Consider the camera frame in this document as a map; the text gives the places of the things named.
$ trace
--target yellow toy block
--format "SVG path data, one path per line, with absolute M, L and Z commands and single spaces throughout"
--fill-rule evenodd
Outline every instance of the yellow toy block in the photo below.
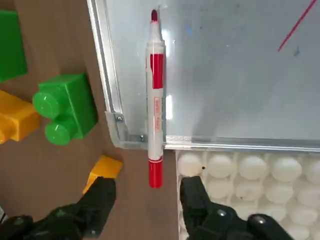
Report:
M 40 126 L 34 106 L 0 90 L 0 144 L 20 141 Z
M 83 190 L 83 194 L 87 192 L 87 190 L 94 183 L 97 177 L 115 179 L 118 176 L 122 165 L 122 162 L 102 155 L 89 174 L 89 178 Z

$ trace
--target white foam tray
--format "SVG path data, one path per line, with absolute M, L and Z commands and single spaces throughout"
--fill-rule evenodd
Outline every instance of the white foam tray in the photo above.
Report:
M 200 176 L 211 201 L 240 218 L 267 214 L 295 240 L 320 240 L 320 155 L 177 151 L 176 164 L 178 190 L 184 176 Z M 180 200 L 178 220 L 185 240 Z

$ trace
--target green toy block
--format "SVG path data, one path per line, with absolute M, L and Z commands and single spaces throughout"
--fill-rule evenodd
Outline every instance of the green toy block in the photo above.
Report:
M 40 115 L 52 120 L 45 135 L 56 145 L 83 139 L 98 121 L 85 74 L 60 75 L 40 83 L 32 101 Z
M 27 73 L 18 15 L 0 10 L 0 82 Z

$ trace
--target brown cardboard surface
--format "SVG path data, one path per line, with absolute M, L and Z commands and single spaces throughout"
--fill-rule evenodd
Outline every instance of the brown cardboard surface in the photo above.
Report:
M 100 239 L 178 239 L 176 167 L 164 158 L 164 186 L 148 186 L 145 151 L 116 149 L 105 119 L 105 104 L 86 0 L 0 0 L 19 15 L 28 74 L 0 89 L 31 101 L 38 83 L 59 74 L 87 72 L 99 121 L 84 140 L 55 146 L 41 128 L 21 142 L 0 145 L 0 205 L 10 215 L 45 217 L 76 202 L 101 154 L 122 160 L 117 201 Z

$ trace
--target red ink line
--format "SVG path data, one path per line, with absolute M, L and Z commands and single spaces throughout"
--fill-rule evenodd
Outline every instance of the red ink line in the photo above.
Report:
M 299 18 L 299 20 L 295 23 L 295 25 L 293 26 L 293 28 L 291 29 L 291 31 L 289 32 L 289 34 L 286 36 L 286 38 L 283 40 L 283 42 L 281 43 L 280 47 L 278 48 L 278 52 L 280 52 L 280 50 L 283 48 L 283 46 L 286 44 L 286 42 L 288 41 L 288 39 L 291 37 L 291 35 L 296 31 L 297 27 L 299 26 L 299 24 L 302 22 L 302 20 L 305 18 L 305 16 L 307 16 L 308 12 L 310 11 L 310 9 L 315 5 L 317 0 L 312 0 L 311 3 L 309 4 L 309 6 L 306 8 L 306 10 L 304 11 L 304 13 L 301 15 L 301 17 Z

